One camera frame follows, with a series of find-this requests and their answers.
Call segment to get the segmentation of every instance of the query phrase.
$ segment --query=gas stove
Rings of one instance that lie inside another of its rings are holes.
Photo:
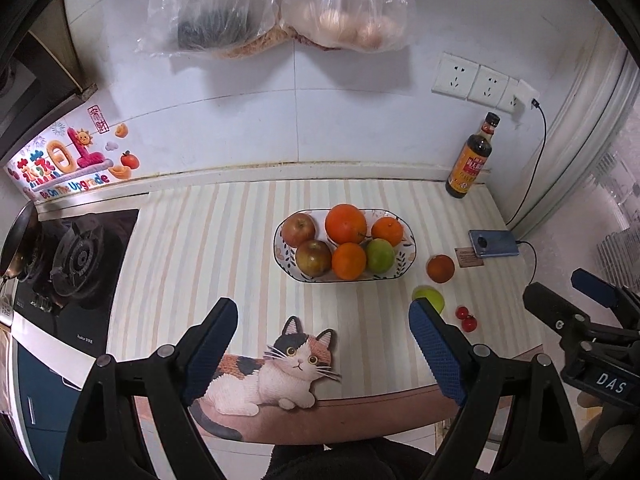
[[[14,310],[85,354],[104,354],[120,268],[137,219],[136,209],[42,222],[18,277]]]

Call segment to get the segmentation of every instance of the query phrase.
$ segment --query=soy sauce bottle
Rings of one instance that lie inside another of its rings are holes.
[[[469,188],[491,155],[491,138],[499,122],[500,117],[489,112],[480,131],[466,140],[458,161],[445,182],[445,189],[452,197],[464,198],[469,192]]]

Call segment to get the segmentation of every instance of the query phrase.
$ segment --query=power outlet panel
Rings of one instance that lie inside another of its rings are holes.
[[[518,100],[515,96],[515,89],[517,86],[518,80],[510,77],[509,82],[507,83],[507,88],[504,90],[504,94],[502,94],[500,102],[498,102],[498,110],[502,110],[508,114],[514,114],[516,112]]]
[[[509,83],[509,76],[496,72],[487,66],[478,69],[478,76],[467,99],[491,108],[497,107]]]
[[[444,53],[440,59],[438,75],[431,90],[465,99],[476,80],[479,68],[478,63]]]

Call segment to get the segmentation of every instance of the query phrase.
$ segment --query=cabinet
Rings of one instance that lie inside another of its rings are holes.
[[[66,433],[27,428],[27,438],[42,477],[45,480],[58,480]]]
[[[18,345],[18,391],[27,438],[45,480],[58,480],[66,431],[80,391]]]

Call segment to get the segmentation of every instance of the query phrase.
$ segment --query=phone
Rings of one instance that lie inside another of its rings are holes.
[[[469,231],[469,238],[478,258],[518,256],[520,250],[511,231]]]

